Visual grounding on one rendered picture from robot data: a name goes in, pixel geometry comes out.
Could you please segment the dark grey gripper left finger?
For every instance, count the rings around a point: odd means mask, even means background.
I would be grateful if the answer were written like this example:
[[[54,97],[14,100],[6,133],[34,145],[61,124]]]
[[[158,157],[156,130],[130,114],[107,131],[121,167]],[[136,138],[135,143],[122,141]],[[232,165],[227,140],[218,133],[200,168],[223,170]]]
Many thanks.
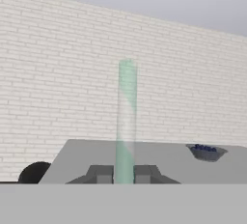
[[[70,183],[90,184],[90,183],[109,183],[114,182],[114,166],[113,165],[91,165],[86,175],[78,177]]]

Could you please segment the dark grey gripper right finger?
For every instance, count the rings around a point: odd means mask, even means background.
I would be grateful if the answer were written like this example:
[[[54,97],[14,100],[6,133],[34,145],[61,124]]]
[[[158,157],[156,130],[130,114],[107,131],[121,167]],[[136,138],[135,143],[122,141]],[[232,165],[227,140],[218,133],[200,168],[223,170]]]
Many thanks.
[[[164,176],[160,173],[156,165],[135,165],[134,166],[135,183],[177,183],[177,181]]]

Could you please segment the grey bowl with blue pattern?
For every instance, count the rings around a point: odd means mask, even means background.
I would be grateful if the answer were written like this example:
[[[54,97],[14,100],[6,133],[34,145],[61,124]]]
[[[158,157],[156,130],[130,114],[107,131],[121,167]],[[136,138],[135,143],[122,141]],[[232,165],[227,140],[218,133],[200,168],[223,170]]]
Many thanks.
[[[186,147],[193,156],[201,161],[216,162],[228,151],[219,147],[211,147],[200,144],[187,144]]]

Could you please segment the black round stool seat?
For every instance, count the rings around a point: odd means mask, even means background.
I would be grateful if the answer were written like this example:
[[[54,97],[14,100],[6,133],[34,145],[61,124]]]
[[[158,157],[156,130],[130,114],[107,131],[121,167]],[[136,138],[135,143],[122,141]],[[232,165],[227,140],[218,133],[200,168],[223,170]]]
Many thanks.
[[[48,168],[50,167],[49,162],[37,161],[27,167],[25,167],[19,177],[19,183],[39,183]]]

